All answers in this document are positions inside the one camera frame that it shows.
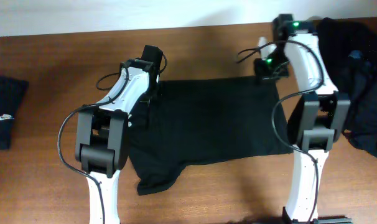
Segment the black t-shirt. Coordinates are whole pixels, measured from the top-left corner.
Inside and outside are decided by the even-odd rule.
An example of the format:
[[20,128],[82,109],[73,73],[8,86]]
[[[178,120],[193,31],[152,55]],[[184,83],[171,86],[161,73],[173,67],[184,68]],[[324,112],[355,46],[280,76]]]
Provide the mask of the black t-shirt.
[[129,118],[138,194],[169,189],[190,165],[290,153],[278,100],[273,82],[254,77],[162,81]]

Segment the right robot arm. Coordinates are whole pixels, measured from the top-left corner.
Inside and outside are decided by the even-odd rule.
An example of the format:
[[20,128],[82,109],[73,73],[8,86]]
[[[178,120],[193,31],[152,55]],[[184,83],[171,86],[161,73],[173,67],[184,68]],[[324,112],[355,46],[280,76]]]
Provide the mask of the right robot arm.
[[350,99],[331,81],[319,50],[319,37],[310,21],[296,21],[280,14],[272,22],[273,40],[260,38],[254,61],[259,82],[288,76],[292,67],[298,91],[282,97],[272,109],[276,115],[282,102],[299,97],[287,122],[287,135],[277,139],[294,153],[294,170],[288,201],[279,218],[268,223],[352,223],[345,216],[320,217],[317,211],[323,167],[343,129]]

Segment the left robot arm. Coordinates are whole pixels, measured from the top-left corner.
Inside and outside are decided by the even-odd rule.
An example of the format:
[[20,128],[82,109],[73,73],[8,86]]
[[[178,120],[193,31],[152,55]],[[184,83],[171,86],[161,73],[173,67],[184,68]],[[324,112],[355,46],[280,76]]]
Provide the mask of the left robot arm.
[[90,194],[90,223],[119,223],[118,179],[127,158],[124,137],[129,118],[141,97],[157,88],[166,57],[153,45],[142,55],[122,62],[116,83],[92,106],[78,112],[75,159],[86,175]]

